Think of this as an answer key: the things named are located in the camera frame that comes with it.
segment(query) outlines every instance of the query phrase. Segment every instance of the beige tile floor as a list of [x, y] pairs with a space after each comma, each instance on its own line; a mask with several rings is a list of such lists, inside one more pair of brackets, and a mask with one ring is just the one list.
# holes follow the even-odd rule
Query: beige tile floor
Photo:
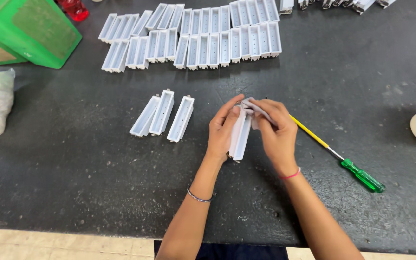
[[[288, 247], [291, 260], [314, 260], [307, 248]], [[416, 260], [413, 255], [363, 253], [366, 260]], [[153, 260], [153, 241], [0, 229], [0, 260]]]

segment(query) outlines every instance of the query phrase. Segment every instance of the black table surface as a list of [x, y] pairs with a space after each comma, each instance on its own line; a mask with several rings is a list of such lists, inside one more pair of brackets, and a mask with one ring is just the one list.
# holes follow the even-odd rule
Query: black table surface
[[[386, 185], [368, 192], [303, 131], [296, 159], [323, 203], [363, 251], [416, 254], [416, 1], [363, 15], [315, 3], [280, 17], [276, 58], [187, 71], [171, 62], [101, 70], [97, 39], [110, 13], [156, 0], [84, 0], [83, 40], [62, 69], [13, 64], [15, 103], [0, 136], [0, 228], [161, 239], [204, 156], [208, 123], [239, 93], [283, 102], [342, 156]], [[168, 3], [181, 1], [170, 0]], [[186, 8], [227, 1], [187, 1]], [[166, 131], [129, 134], [152, 95], [170, 88]], [[184, 95], [194, 111], [179, 143], [166, 139]], [[241, 163], [222, 167], [204, 241], [305, 246], [295, 212], [252, 130]]]

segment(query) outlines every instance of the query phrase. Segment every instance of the white component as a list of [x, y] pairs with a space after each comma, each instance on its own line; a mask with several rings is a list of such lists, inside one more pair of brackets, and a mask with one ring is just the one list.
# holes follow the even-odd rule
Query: white component
[[260, 23], [259, 21], [259, 11], [258, 11], [258, 6], [256, 5], [255, 0], [247, 0], [246, 1], [246, 8], [248, 11], [248, 15], [251, 18], [251, 24], [252, 25], [257, 25]]
[[136, 56], [134, 60], [134, 64], [136, 65], [136, 68], [140, 68], [140, 69], [149, 68], [149, 62], [148, 60], [146, 60], [146, 47], [147, 47], [148, 38], [149, 38], [148, 36], [139, 37], [139, 41], [137, 43]]
[[117, 47], [118, 47], [118, 42], [112, 42], [112, 45], [110, 45], [109, 52], [107, 53], [104, 63], [102, 64], [103, 70], [108, 71], [108, 72], [113, 72], [113, 70], [110, 67], [112, 65], [113, 56], [115, 56]]
[[219, 33], [210, 33], [208, 38], [208, 66], [219, 67]]
[[200, 23], [201, 23], [201, 9], [193, 9], [192, 15], [190, 16], [190, 35], [200, 34]]
[[266, 2], [264, 0], [255, 0], [258, 7], [259, 22], [265, 23], [270, 21], [269, 13], [267, 11]]
[[156, 30], [158, 27], [158, 23], [161, 20], [161, 17], [163, 16], [163, 13], [165, 12], [166, 7], [168, 4], [160, 3], [157, 6], [157, 9], [153, 12], [153, 15], [150, 17], [149, 21], [146, 24], [147, 30]]
[[243, 159], [246, 141], [250, 134], [250, 127], [251, 116], [241, 109], [239, 118], [232, 128], [231, 146], [229, 147], [229, 156], [233, 157], [234, 161]]
[[110, 28], [109, 32], [107, 33], [107, 36], [105, 37], [105, 42], [108, 44], [111, 44], [113, 42], [113, 37], [118, 31], [118, 27], [121, 24], [121, 21], [123, 21], [124, 15], [118, 15], [117, 18], [115, 18], [115, 21], [113, 21], [112, 27]]
[[149, 30], [145, 27], [147, 21], [149, 20], [150, 16], [152, 15], [151, 10], [145, 10], [139, 21], [136, 23], [136, 26], [133, 28], [131, 36], [146, 36], [149, 33]]
[[168, 29], [166, 36], [165, 58], [174, 62], [177, 46], [177, 28]]
[[231, 29], [231, 12], [229, 6], [220, 7], [221, 32], [228, 32]]
[[240, 39], [240, 28], [232, 28], [231, 29], [231, 51], [230, 51], [230, 58], [232, 63], [240, 62], [240, 58], [242, 57], [242, 50], [241, 46], [241, 39]]
[[185, 4], [177, 4], [173, 12], [173, 17], [170, 22], [170, 29], [176, 29], [178, 32], [181, 30], [181, 19], [182, 12], [184, 10]]
[[201, 9], [201, 18], [200, 18], [200, 34], [209, 33], [209, 28], [211, 24], [210, 19], [210, 10], [211, 8], [202, 8]]
[[246, 0], [239, 0], [239, 14], [240, 24], [242, 26], [251, 24], [251, 17], [246, 6]]
[[187, 56], [187, 45], [189, 44], [189, 35], [181, 35], [179, 37], [179, 43], [177, 43], [176, 57], [173, 65], [176, 68], [185, 68], [185, 60]]
[[137, 51], [137, 43], [139, 42], [139, 36], [131, 37], [130, 44], [128, 44], [128, 54], [126, 55], [126, 62], [125, 65], [128, 68], [136, 69], [136, 51]]
[[102, 30], [100, 31], [99, 37], [98, 39], [105, 42], [105, 37], [107, 36], [108, 32], [110, 31], [110, 28], [113, 25], [113, 22], [115, 21], [115, 19], [117, 18], [117, 14], [116, 13], [111, 13], [109, 14], [109, 16], [107, 17], [107, 20], [105, 20], [105, 24], [102, 27]]
[[158, 24], [158, 27], [157, 27], [158, 30], [168, 29], [168, 26], [170, 26], [171, 17], [173, 16], [173, 12], [175, 8], [176, 8], [176, 5], [168, 5], [166, 7], [165, 12], [163, 13], [163, 16], [161, 17], [160, 23]]
[[148, 62], [154, 63], [155, 60], [155, 49], [157, 48], [157, 37], [158, 37], [158, 30], [151, 30], [149, 32], [149, 39], [147, 41], [146, 47], [146, 60]]
[[277, 11], [277, 5], [275, 5], [275, 0], [265, 0], [267, 11], [269, 13], [269, 18], [271, 22], [280, 21], [279, 12]]
[[152, 134], [160, 135], [166, 129], [166, 124], [170, 118], [171, 110], [174, 105], [174, 92], [170, 90], [164, 90], [161, 93], [160, 101], [158, 102], [155, 115], [152, 119], [149, 132]]
[[249, 60], [251, 57], [250, 52], [250, 30], [248, 29], [250, 26], [242, 26], [240, 27], [240, 45], [242, 60], [246, 61]]
[[219, 64], [222, 67], [229, 66], [229, 63], [231, 63], [231, 55], [230, 55], [230, 49], [231, 49], [231, 41], [230, 41], [230, 32], [221, 32], [219, 35]]
[[190, 116], [194, 110], [194, 100], [192, 97], [182, 97], [181, 104], [177, 110], [176, 117], [174, 118], [173, 124], [171, 125], [168, 137], [166, 139], [178, 142], [184, 136], [185, 129], [189, 123]]
[[139, 14], [131, 14], [130, 19], [128, 19], [128, 22], [126, 23], [126, 26], [124, 27], [123, 34], [121, 39], [122, 40], [129, 40], [131, 38], [132, 30], [134, 29], [134, 26], [137, 23], [137, 20], [139, 20]]
[[257, 61], [261, 57], [261, 44], [259, 42], [259, 26], [248, 27], [250, 31], [250, 55], [252, 61]]
[[190, 34], [190, 22], [192, 21], [192, 9], [184, 9], [182, 12], [181, 35]]
[[269, 36], [269, 23], [259, 25], [259, 50], [261, 51], [261, 57], [267, 58], [270, 56], [270, 36]]
[[231, 10], [232, 28], [237, 28], [242, 25], [240, 22], [239, 1], [229, 3], [229, 9]]
[[270, 55], [272, 57], [279, 56], [282, 53], [282, 44], [280, 42], [279, 24], [277, 22], [268, 23], [269, 28], [269, 44]]
[[201, 69], [208, 68], [208, 38], [209, 34], [202, 34], [197, 43], [197, 66]]
[[150, 98], [146, 107], [144, 110], [142, 110], [142, 113], [139, 115], [133, 127], [131, 128], [130, 134], [138, 137], [148, 135], [150, 124], [152, 123], [153, 116], [155, 115], [159, 101], [160, 97], [152, 96], [152, 98]]
[[209, 11], [209, 32], [210, 33], [219, 33], [220, 26], [221, 26], [221, 14], [220, 14], [220, 7], [212, 7]]
[[187, 47], [187, 68], [190, 70], [197, 69], [197, 60], [198, 60], [198, 41], [200, 35], [191, 35], [188, 39], [188, 47]]
[[117, 40], [118, 46], [117, 50], [115, 51], [115, 55], [113, 56], [111, 69], [113, 72], [124, 72], [125, 68], [125, 57], [126, 53], [128, 52], [128, 44], [130, 43], [129, 40]]
[[157, 62], [166, 62], [165, 52], [166, 52], [166, 39], [168, 37], [168, 30], [158, 31], [157, 36], [157, 49], [155, 50], [155, 59]]

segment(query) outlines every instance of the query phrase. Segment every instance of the stack of plastic parts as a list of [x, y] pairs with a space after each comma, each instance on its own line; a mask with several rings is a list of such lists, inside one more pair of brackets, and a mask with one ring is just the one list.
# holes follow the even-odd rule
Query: stack of plastic parts
[[[173, 105], [174, 92], [170, 89], [164, 90], [161, 97], [153, 96], [137, 118], [130, 133], [138, 137], [147, 136], [148, 133], [160, 135], [166, 129]], [[171, 142], [178, 142], [182, 139], [193, 110], [194, 99], [190, 95], [182, 97], [166, 139]]]

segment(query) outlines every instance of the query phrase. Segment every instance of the green plastic bin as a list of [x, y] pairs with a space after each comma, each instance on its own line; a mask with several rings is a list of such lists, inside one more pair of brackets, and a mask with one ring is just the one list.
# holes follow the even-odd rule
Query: green plastic bin
[[37, 65], [61, 68], [80, 40], [53, 0], [0, 0], [0, 47]]

